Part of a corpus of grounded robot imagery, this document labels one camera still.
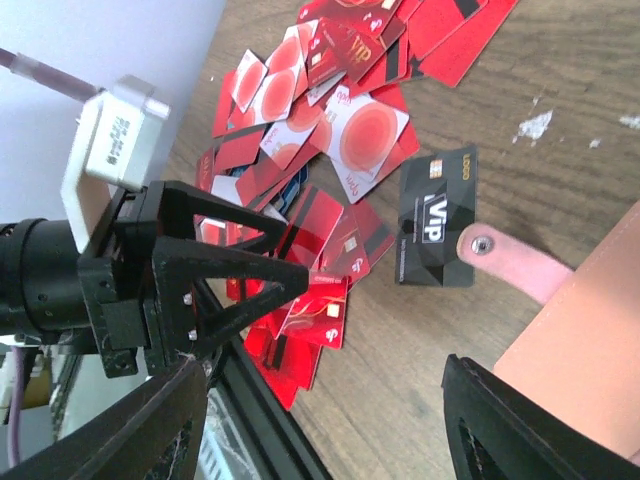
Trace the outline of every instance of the white wall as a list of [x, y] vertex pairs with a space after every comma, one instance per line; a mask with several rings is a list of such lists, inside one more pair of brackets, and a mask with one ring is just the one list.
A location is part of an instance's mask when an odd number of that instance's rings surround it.
[[[225, 0], [3, 0], [0, 47], [109, 88], [130, 73], [172, 97], [162, 172]], [[81, 105], [0, 67], [0, 223], [64, 218], [59, 187]]]

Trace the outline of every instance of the stack of cards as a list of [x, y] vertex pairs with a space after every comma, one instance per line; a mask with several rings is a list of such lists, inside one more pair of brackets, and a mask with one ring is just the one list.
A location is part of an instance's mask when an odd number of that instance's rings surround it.
[[[393, 233], [366, 201], [344, 208], [316, 187], [300, 197], [275, 253], [309, 269], [309, 289], [255, 322], [245, 343], [286, 409], [300, 388], [311, 388], [322, 347], [342, 348], [347, 294], [393, 242]], [[264, 287], [260, 281], [234, 280], [227, 294], [242, 300]]]
[[[308, 163], [322, 152], [349, 201], [343, 208], [319, 192], [316, 196], [324, 202], [314, 200], [310, 210], [298, 209], [289, 243], [279, 254], [318, 276], [310, 279], [309, 297], [254, 326], [261, 332], [252, 333], [248, 348], [261, 358], [260, 368], [272, 388], [277, 385], [288, 395], [280, 397], [283, 404], [290, 404], [298, 388], [310, 385], [320, 348], [342, 344], [346, 292], [393, 243], [363, 197], [420, 150], [399, 84], [431, 77], [455, 87], [516, 2], [313, 0], [301, 7], [295, 25], [286, 29], [273, 52], [261, 57], [246, 50], [237, 67], [223, 77], [213, 146], [198, 164], [200, 188], [256, 211], [267, 208], [272, 214], [285, 214], [306, 181]], [[458, 168], [454, 163], [455, 167], [443, 167], [447, 172], [443, 175]], [[452, 177], [443, 188], [452, 189], [457, 181]], [[405, 195], [422, 193], [407, 190]], [[309, 200], [310, 194], [306, 195], [300, 199], [303, 205]], [[216, 219], [195, 221], [202, 238], [218, 245], [232, 245], [255, 234]], [[454, 228], [451, 222], [447, 225]], [[415, 220], [414, 228], [418, 227], [428, 225]], [[453, 243], [444, 244], [446, 251], [434, 253], [436, 247], [417, 246], [414, 241], [415, 248], [405, 253], [420, 259], [405, 267], [428, 266], [419, 267], [427, 273], [405, 270], [398, 273], [398, 282], [467, 283], [464, 272], [448, 273], [459, 268], [446, 260]], [[425, 252], [444, 259], [436, 266], [442, 272], [425, 263]], [[257, 288], [262, 286], [231, 281], [228, 293], [242, 298]], [[303, 377], [296, 365], [287, 363], [291, 358], [287, 355], [298, 354], [306, 362]], [[276, 374], [274, 365], [279, 364], [289, 366]]]

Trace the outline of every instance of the card chip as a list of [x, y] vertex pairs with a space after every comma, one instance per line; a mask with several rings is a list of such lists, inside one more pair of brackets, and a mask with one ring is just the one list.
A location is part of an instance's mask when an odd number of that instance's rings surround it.
[[358, 246], [358, 242], [356, 241], [356, 237], [349, 238], [346, 242], [344, 242], [344, 249], [348, 253], [354, 248]]
[[442, 177], [442, 160], [432, 160], [429, 165], [429, 178]]
[[331, 318], [338, 318], [340, 316], [340, 305], [337, 303], [330, 303], [327, 305], [327, 316]]

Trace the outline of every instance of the white paint stain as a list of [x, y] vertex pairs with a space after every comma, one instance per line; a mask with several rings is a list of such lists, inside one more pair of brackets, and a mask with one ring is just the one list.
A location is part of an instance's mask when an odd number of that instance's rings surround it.
[[538, 115], [537, 117], [525, 120], [518, 127], [517, 137], [529, 137], [531, 140], [533, 140], [533, 142], [531, 142], [531, 146], [535, 147], [536, 140], [539, 140], [544, 132], [547, 131], [552, 116], [553, 110], [549, 110], [548, 112]]
[[640, 130], [640, 115], [636, 115], [635, 117], [625, 115], [624, 117], [620, 117], [620, 123], [634, 130]]

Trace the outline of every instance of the black cylindrical motor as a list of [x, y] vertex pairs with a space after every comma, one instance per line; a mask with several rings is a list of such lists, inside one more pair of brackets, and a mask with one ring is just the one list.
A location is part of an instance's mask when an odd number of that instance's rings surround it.
[[67, 221], [0, 225], [0, 335], [90, 326]]

